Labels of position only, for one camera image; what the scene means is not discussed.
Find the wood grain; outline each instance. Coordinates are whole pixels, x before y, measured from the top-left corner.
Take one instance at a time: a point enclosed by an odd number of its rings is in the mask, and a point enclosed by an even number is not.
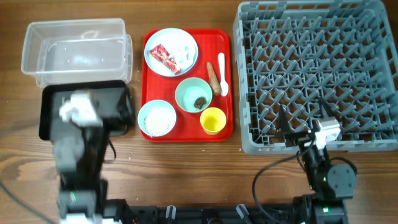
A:
[[[49,142],[38,137],[41,92],[21,72],[27,25],[33,21],[120,17],[134,45],[134,72],[129,88],[139,108],[142,41],[164,27],[218,27],[232,39],[240,1],[3,1],[0,3],[0,179],[25,202],[57,221],[58,176]],[[393,34],[398,36],[396,1],[385,1]],[[222,143],[151,144],[133,128],[114,138],[118,159],[103,166],[108,198],[130,205],[254,205],[252,178],[282,156],[249,156],[241,149],[238,120],[238,71],[233,64],[235,130]],[[398,151],[332,152],[359,168],[355,198],[347,201],[350,223],[397,223]],[[262,202],[290,202],[310,193],[305,174],[295,162],[266,172],[258,184]],[[0,191],[0,223],[42,223]]]

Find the white plate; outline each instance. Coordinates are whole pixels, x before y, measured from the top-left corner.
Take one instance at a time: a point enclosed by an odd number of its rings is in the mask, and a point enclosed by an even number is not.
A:
[[[185,65],[181,73],[174,75],[162,62],[156,60],[149,53],[151,49],[162,44],[166,50],[172,55],[175,49],[183,46],[189,48],[189,63]],[[186,31],[177,28],[162,29],[152,35],[145,45],[144,58],[149,68],[159,75],[165,77],[177,77],[189,71],[198,59],[198,44],[195,39]]]

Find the yellow cup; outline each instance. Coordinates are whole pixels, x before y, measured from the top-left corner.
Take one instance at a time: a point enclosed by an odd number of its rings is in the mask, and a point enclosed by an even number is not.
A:
[[[207,108],[200,115],[200,124],[207,134],[218,134],[226,125],[225,113],[219,108]]]

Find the carrot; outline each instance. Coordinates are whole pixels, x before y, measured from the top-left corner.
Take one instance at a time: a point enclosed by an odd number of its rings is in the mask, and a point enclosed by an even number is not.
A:
[[[209,74],[209,81],[210,81],[211,89],[213,90],[213,94],[215,96],[218,96],[221,94],[221,86],[218,83],[216,73],[214,72],[213,66],[211,66],[210,62],[207,62],[206,66],[207,66],[207,73]]]

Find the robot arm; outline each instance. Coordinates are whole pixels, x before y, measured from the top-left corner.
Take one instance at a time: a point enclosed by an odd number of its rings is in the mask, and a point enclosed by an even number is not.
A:
[[[298,211],[294,223],[348,223],[344,200],[353,198],[357,170],[344,158],[329,158],[326,144],[337,140],[340,123],[323,99],[319,99],[319,104],[322,118],[316,120],[315,128],[294,134],[290,132],[283,107],[280,107],[279,128],[288,146],[299,147],[308,184],[315,191],[313,195],[294,198]],[[327,118],[322,114],[322,107]],[[348,165],[333,165],[331,162],[337,159]]]
[[[106,199],[108,183],[100,172],[110,132],[121,121],[104,121],[97,104],[92,91],[76,91],[59,110],[63,122],[80,129],[79,133],[59,139],[53,147],[60,174],[61,223],[131,223],[134,219],[125,200]]]

